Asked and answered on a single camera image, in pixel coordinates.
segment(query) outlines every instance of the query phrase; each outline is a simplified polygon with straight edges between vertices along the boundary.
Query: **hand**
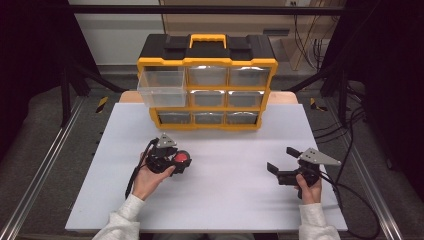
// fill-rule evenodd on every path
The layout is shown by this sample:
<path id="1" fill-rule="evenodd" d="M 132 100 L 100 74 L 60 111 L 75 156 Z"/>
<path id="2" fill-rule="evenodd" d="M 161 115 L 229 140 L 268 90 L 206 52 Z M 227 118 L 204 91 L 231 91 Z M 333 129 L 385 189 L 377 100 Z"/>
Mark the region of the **hand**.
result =
<path id="1" fill-rule="evenodd" d="M 134 180 L 132 194 L 143 201 L 146 200 L 146 198 L 156 190 L 159 184 L 172 174 L 174 169 L 175 166 L 171 166 L 163 173 L 156 174 L 150 171 L 150 169 L 144 165 Z"/>
<path id="2" fill-rule="evenodd" d="M 308 187 L 308 184 L 306 183 L 306 180 L 303 178 L 302 174 L 297 174 L 296 180 L 299 184 L 299 187 L 302 189 L 303 204 L 314 204 L 321 202 L 321 178 L 319 178 L 318 181 L 310 187 Z"/>

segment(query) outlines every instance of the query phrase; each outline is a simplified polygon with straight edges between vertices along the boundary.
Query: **aluminum rail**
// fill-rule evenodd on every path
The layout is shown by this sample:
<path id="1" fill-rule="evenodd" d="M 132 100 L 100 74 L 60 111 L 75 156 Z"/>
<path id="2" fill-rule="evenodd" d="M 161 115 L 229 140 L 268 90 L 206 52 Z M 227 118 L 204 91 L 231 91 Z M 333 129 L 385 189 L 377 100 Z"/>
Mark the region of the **aluminum rail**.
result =
<path id="1" fill-rule="evenodd" d="M 333 115 L 334 119 L 337 121 L 337 107 L 334 99 L 326 99 L 329 106 L 329 110 Z M 343 143 L 346 149 L 349 147 L 349 143 L 352 137 L 349 132 L 347 132 L 343 136 Z M 351 148 L 351 161 L 355 168 L 356 173 L 358 174 L 358 178 L 361 181 L 362 187 L 365 190 L 365 194 L 368 197 L 368 200 L 371 206 L 374 208 L 374 211 L 377 213 L 377 216 L 380 220 L 380 226 L 383 230 L 386 238 L 389 240 L 402 240 L 402 234 L 397 226 L 392 214 L 390 213 L 389 208 L 387 207 L 386 202 L 384 201 L 383 196 L 378 190 L 378 186 L 372 178 L 370 172 L 367 170 L 364 161 L 361 158 L 361 155 L 358 152 L 358 149 L 355 147 L 354 143 L 352 143 Z"/>
<path id="2" fill-rule="evenodd" d="M 0 232 L 0 239 L 2 240 L 13 240 L 17 237 L 19 230 L 21 229 L 31 207 L 33 206 L 41 188 L 50 173 L 53 164 L 55 163 L 68 135 L 78 115 L 81 111 L 84 103 L 84 97 L 77 97 L 77 100 L 73 106 L 73 114 L 71 115 L 68 123 L 60 128 L 55 140 L 50 146 L 49 151 L 44 157 L 43 162 L 38 168 L 37 173 L 31 181 L 31 184 L 27 188 L 24 196 L 22 197 L 19 205 L 16 207 L 14 213 L 7 221 L 6 225 Z"/>
<path id="3" fill-rule="evenodd" d="M 45 5 L 44 10 L 68 10 L 82 14 L 233 14 L 233 15 L 323 15 L 366 13 L 366 8 L 264 7 L 194 5 Z"/>

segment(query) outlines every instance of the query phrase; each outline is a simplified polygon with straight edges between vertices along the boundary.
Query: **white sleeve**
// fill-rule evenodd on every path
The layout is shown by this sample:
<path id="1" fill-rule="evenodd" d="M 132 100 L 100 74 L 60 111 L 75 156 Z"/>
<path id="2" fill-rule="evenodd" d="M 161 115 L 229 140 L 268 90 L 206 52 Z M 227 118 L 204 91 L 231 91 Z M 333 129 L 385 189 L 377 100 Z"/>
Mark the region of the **white sleeve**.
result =
<path id="1" fill-rule="evenodd" d="M 302 224 L 299 227 L 300 240 L 340 239 L 334 226 L 327 225 L 321 203 L 300 205 Z"/>
<path id="2" fill-rule="evenodd" d="M 138 239 L 140 223 L 136 222 L 136 218 L 144 204 L 143 200 L 130 194 L 118 211 L 110 213 L 109 223 L 93 240 Z"/>

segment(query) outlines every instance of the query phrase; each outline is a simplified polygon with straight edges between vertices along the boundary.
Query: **metal frame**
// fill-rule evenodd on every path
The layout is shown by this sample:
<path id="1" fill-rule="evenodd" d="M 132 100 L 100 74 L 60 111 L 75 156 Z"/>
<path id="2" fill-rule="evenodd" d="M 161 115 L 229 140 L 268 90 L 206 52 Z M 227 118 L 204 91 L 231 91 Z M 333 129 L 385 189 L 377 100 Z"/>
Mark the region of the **metal frame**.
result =
<path id="1" fill-rule="evenodd" d="M 373 10 L 365 9 L 365 8 L 346 8 L 346 7 L 324 7 L 324 8 L 310 8 L 310 7 L 258 7 L 258 6 L 153 6 L 153 5 L 44 5 L 38 6 L 41 11 L 72 11 L 73 13 L 78 14 L 237 14 L 237 15 L 354 15 L 354 14 L 362 14 L 368 13 Z M 365 18 L 364 22 L 361 24 L 365 24 L 370 14 Z M 358 33 L 358 29 L 355 31 L 351 39 L 345 44 L 344 48 L 340 52 L 340 56 L 336 58 L 333 64 L 329 65 L 327 68 L 321 70 L 319 73 L 311 76 L 300 84 L 288 89 L 288 91 L 297 92 L 302 88 L 312 84 L 313 82 L 328 77 L 329 75 L 340 76 L 340 71 L 343 69 L 343 65 L 345 64 L 345 59 L 348 56 L 349 49 L 353 44 L 353 40 L 355 39 L 355 35 Z M 59 52 L 62 52 L 60 42 L 55 41 L 55 36 L 52 35 L 52 32 L 47 31 L 52 37 L 53 42 L 55 43 L 52 47 L 57 48 Z M 77 110 L 74 114 L 70 115 L 69 111 L 69 102 L 66 102 L 69 98 L 69 88 L 67 86 L 68 80 L 66 79 L 67 72 L 69 68 L 77 69 L 79 72 L 82 72 L 83 75 L 91 76 L 94 80 L 103 84 L 115 91 L 122 91 L 119 87 L 114 86 L 113 84 L 108 83 L 104 79 L 101 79 L 100 76 L 96 76 L 96 74 L 92 74 L 90 72 L 84 71 L 83 66 L 77 65 L 72 60 L 66 62 L 66 64 L 71 64 L 70 66 L 64 66 L 64 71 L 61 80 L 62 86 L 62 94 L 63 94 L 63 107 L 64 111 L 66 111 L 67 115 L 64 113 L 64 121 L 62 122 L 62 130 L 59 132 L 57 140 L 53 143 L 51 150 L 46 155 L 43 164 L 40 166 L 39 171 L 33 179 L 33 182 L 28 187 L 27 192 L 23 196 L 21 202 L 19 203 L 18 208 L 15 210 L 13 216 L 9 219 L 7 225 L 0 232 L 0 238 L 4 239 L 14 239 L 22 226 L 26 215 L 28 214 L 33 202 L 35 201 L 38 192 L 40 191 L 42 184 L 47 177 L 51 166 L 54 164 L 54 161 L 57 157 L 57 154 L 60 151 L 61 146 L 66 140 L 67 134 L 69 133 L 72 125 L 75 121 L 76 116 L 78 115 L 78 111 L 80 108 L 80 104 L 78 104 Z M 337 82 L 334 80 L 335 77 L 332 77 L 332 85 Z M 330 93 L 334 91 L 334 89 L 326 89 L 326 93 Z M 353 150 L 353 161 L 355 169 L 358 171 L 360 180 L 362 181 L 368 198 L 370 199 L 373 207 L 375 208 L 379 218 L 381 227 L 388 239 L 402 239 L 400 231 L 387 208 L 384 199 L 381 197 L 381 194 L 375 185 L 371 175 L 366 170 L 365 166 L 362 163 L 359 153 L 356 148 Z"/>

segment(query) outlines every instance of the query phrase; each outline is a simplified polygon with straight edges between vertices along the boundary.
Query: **red button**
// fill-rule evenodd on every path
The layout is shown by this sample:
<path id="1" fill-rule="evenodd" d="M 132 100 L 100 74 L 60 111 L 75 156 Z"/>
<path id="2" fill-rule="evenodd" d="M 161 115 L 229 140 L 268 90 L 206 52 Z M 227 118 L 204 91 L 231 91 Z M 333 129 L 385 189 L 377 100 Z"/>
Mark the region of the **red button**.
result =
<path id="1" fill-rule="evenodd" d="M 185 153 L 178 153 L 177 155 L 175 155 L 174 160 L 176 162 L 184 162 L 185 160 L 187 160 L 187 155 Z"/>

